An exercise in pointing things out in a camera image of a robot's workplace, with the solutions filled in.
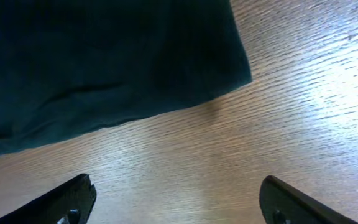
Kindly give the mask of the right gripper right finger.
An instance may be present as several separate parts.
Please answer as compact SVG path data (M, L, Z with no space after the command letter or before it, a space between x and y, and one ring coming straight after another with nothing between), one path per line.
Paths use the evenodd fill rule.
M259 206L266 224L358 224L272 175L260 186Z

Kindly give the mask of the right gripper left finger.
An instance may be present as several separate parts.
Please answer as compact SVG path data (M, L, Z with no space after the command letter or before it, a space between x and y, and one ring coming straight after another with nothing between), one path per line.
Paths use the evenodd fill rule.
M0 217L0 224L87 224L96 197L90 176L79 174Z

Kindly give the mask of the black nike t-shirt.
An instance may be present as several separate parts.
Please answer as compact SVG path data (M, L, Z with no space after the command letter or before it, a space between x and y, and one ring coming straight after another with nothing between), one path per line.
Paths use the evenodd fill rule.
M251 80L227 0L0 0L0 155Z

